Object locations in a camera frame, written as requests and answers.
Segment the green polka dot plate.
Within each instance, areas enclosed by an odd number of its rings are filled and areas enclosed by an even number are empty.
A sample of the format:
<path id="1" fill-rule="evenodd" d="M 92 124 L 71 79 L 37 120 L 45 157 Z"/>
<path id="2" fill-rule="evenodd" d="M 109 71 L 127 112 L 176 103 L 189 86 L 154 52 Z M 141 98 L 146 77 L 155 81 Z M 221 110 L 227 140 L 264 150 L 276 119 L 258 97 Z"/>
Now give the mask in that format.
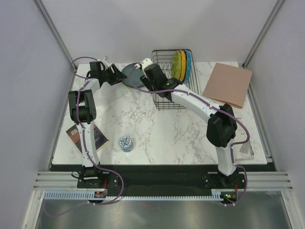
<path id="1" fill-rule="evenodd" d="M 182 56 L 181 52 L 177 50 L 174 54 L 173 64 L 172 64 L 172 77 L 179 80 L 182 71 Z"/>

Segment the dark grey round plate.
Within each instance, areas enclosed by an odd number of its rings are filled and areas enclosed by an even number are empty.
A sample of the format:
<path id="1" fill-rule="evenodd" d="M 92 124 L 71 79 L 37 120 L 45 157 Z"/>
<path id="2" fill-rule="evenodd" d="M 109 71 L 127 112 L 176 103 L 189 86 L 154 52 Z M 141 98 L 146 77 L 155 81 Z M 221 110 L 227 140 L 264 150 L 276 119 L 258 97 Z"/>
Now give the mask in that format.
<path id="1" fill-rule="evenodd" d="M 133 84 L 138 88 L 144 87 L 141 77 L 144 76 L 143 71 L 135 68 L 136 63 L 131 63 L 122 69 L 122 73 L 127 77 L 122 82 L 128 87 L 133 87 Z"/>

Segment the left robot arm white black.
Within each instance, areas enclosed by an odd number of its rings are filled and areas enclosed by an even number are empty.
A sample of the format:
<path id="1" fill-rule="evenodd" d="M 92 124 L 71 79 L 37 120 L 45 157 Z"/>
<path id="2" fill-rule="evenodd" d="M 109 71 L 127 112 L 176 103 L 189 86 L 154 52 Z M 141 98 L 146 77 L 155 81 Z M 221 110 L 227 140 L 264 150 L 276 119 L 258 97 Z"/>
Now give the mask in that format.
<path id="1" fill-rule="evenodd" d="M 70 117 L 76 124 L 81 141 L 82 169 L 79 180 L 88 180 L 93 187 L 101 187 L 105 181 L 104 175 L 98 169 L 100 160 L 94 138 L 94 120 L 97 116 L 94 94 L 104 83 L 112 86 L 126 78 L 115 64 L 95 60 L 90 62 L 90 70 L 84 78 L 83 86 L 68 93 Z"/>

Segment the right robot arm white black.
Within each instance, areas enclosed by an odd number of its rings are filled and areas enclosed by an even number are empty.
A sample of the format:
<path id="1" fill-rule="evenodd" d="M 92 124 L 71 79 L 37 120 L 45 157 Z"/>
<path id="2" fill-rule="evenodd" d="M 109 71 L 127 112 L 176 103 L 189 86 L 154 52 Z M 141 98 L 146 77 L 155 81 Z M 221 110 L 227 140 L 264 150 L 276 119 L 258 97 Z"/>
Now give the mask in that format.
<path id="1" fill-rule="evenodd" d="M 237 124 L 232 107 L 229 104 L 219 106 L 204 100 L 179 80 L 167 78 L 160 66 L 149 58 L 136 66 L 144 73 L 141 81 L 148 89 L 148 93 L 157 94 L 161 98 L 182 105 L 207 123 L 206 137 L 216 148 L 218 170 L 221 172 L 218 182 L 225 188 L 233 185 L 236 167 L 230 146 L 236 136 Z"/>

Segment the orange polka dot plate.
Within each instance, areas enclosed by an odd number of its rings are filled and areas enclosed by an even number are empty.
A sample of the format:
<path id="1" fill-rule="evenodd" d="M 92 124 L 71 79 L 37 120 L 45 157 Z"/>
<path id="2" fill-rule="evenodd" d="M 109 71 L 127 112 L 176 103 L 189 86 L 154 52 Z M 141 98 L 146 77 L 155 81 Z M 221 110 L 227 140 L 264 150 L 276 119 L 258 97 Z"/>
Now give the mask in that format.
<path id="1" fill-rule="evenodd" d="M 186 54 L 183 50 L 180 50 L 181 59 L 182 59 L 182 67 L 181 67 L 181 76 L 180 81 L 183 82 L 186 75 Z"/>

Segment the blue polka dot plate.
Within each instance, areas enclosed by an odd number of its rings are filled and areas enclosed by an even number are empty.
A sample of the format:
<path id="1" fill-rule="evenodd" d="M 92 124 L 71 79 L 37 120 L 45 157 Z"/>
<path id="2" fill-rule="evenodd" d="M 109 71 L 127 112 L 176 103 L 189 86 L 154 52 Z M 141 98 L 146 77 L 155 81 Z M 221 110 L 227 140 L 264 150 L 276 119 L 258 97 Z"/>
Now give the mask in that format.
<path id="1" fill-rule="evenodd" d="M 184 83 L 189 82 L 191 76 L 191 69 L 192 69 L 192 56 L 189 50 L 184 50 L 186 54 L 186 71 L 185 71 L 185 78 Z"/>

